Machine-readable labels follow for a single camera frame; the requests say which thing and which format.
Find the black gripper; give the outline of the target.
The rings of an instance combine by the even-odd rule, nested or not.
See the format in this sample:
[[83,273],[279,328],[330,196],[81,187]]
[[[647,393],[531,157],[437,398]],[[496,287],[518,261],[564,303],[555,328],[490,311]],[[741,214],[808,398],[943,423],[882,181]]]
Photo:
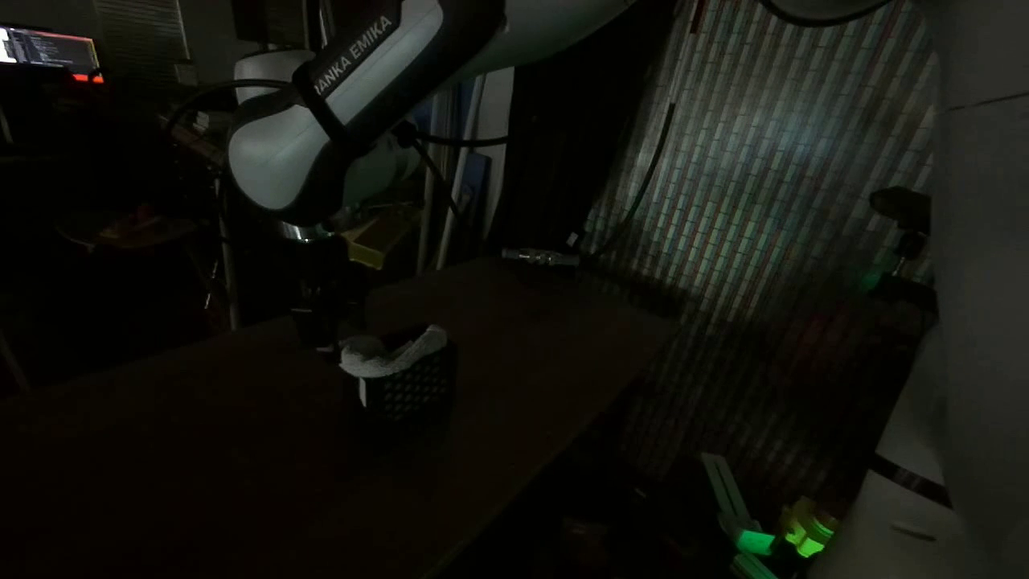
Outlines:
[[295,273],[293,321],[307,351],[335,351],[343,319],[346,241],[330,225],[281,222],[279,239]]

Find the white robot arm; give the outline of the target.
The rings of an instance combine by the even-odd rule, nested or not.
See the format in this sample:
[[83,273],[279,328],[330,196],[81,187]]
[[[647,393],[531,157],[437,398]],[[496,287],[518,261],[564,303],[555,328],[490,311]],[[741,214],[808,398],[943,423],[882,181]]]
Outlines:
[[275,92],[244,104],[229,172],[247,201],[295,227],[354,194],[393,187],[372,167],[388,132],[444,82],[541,62],[633,0],[337,0],[321,51],[285,65]]

